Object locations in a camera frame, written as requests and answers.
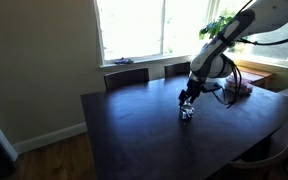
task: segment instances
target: black cable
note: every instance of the black cable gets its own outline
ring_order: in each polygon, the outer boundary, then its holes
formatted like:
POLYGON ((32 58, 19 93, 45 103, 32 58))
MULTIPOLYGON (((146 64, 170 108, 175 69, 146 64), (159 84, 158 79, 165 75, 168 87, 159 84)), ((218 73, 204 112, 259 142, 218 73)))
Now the black cable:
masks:
POLYGON ((234 92, 234 97, 233 100, 231 102, 228 102, 228 107, 226 108, 230 108, 237 100, 237 97, 240 93, 241 90, 241 84, 242 84, 242 75, 240 70, 238 69, 238 67, 234 64, 233 61, 229 61, 228 62, 232 68, 232 72, 233 72, 233 76, 234 76, 234 85, 235 85, 235 92, 234 92))
POLYGON ((221 98, 219 98, 218 95, 215 94, 214 91, 212 91, 212 93, 214 94, 214 96, 215 96, 215 98, 217 99, 218 102, 220 102, 221 104, 227 105, 227 102, 225 101, 225 92, 224 92, 223 87, 222 87, 221 89, 222 89, 223 96, 224 96, 224 99, 223 99, 223 100, 222 100, 221 98))
POLYGON ((277 41, 277 42, 271 42, 271 43, 259 43, 257 41, 252 42, 252 41, 248 41, 246 39, 239 39, 239 40, 236 40, 236 41, 240 42, 240 43, 245 43, 245 44, 254 44, 254 45, 260 45, 260 46, 272 46, 272 45, 278 45, 278 44, 287 43, 288 42, 288 38, 284 39, 284 40, 281 40, 281 41, 277 41))
POLYGON ((248 3, 246 3, 246 4, 242 7, 242 9, 240 9, 240 10, 237 12, 237 14, 239 14, 241 11, 243 11, 252 1, 253 1, 253 0, 248 1, 248 3))

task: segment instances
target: chair back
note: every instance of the chair back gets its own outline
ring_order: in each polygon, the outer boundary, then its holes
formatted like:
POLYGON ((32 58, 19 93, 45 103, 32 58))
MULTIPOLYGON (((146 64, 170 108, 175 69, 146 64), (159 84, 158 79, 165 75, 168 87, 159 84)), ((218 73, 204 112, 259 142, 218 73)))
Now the chair back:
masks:
POLYGON ((165 78, 189 74, 190 73, 190 62, 177 63, 177 64, 169 64, 164 66, 164 74, 165 78))
POLYGON ((258 176, 262 174, 268 176, 269 171, 275 165, 283 162, 288 158, 288 122, 272 134, 269 144, 268 157, 263 160, 245 162, 239 159, 230 162, 229 166, 233 174, 244 176, 258 176))
POLYGON ((106 90, 149 81, 148 68, 138 68, 104 75, 106 90))

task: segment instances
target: wooden floor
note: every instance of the wooden floor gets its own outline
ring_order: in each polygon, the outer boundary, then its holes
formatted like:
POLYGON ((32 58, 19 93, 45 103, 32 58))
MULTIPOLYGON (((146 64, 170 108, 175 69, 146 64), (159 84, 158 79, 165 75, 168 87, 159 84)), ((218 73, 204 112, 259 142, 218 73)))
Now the wooden floor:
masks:
MULTIPOLYGON (((17 171, 10 180, 96 179, 86 133, 22 154, 15 166, 17 171)), ((278 167, 269 179, 288 180, 288 173, 278 167)))

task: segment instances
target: window sill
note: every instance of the window sill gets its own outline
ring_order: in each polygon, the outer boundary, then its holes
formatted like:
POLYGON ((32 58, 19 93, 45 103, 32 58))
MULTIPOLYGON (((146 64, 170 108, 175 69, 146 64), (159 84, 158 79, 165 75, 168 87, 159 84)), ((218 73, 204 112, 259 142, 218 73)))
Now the window sill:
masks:
POLYGON ((279 69, 288 70, 287 64, 277 64, 277 63, 272 63, 272 62, 267 62, 267 61, 251 60, 250 58, 247 58, 247 56, 234 55, 232 53, 225 53, 225 54, 231 59, 233 59, 237 65, 240 65, 240 66, 249 66, 249 67, 263 66, 263 67, 271 67, 271 68, 279 68, 279 69))
MULTIPOLYGON (((185 61, 191 61, 193 58, 191 55, 168 55, 168 56, 152 56, 141 60, 135 60, 132 64, 142 64, 142 63, 150 63, 150 62, 164 62, 171 59, 184 59, 185 61)), ((132 64, 114 64, 107 63, 100 66, 100 68, 110 68, 110 67, 120 67, 127 66, 132 64)))

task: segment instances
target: small object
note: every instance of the small object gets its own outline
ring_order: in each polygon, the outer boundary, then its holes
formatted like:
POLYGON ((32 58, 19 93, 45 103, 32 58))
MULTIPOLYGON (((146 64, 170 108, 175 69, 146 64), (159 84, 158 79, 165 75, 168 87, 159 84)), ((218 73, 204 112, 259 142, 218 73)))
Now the small object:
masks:
POLYGON ((115 60, 114 63, 115 64, 132 64, 134 63, 134 61, 132 61, 131 59, 125 59, 124 57, 122 57, 121 59, 115 60))
MULTIPOLYGON (((250 84, 251 81, 247 79, 242 79, 241 81, 241 88, 240 88, 240 95, 243 94, 250 94, 253 91, 253 85, 250 84)), ((225 89, 231 92, 235 92, 235 80, 234 76, 229 76, 226 78, 226 83, 224 85, 225 89)))
POLYGON ((180 107, 180 116, 183 120, 192 119, 194 108, 190 103, 185 103, 182 107, 180 107))

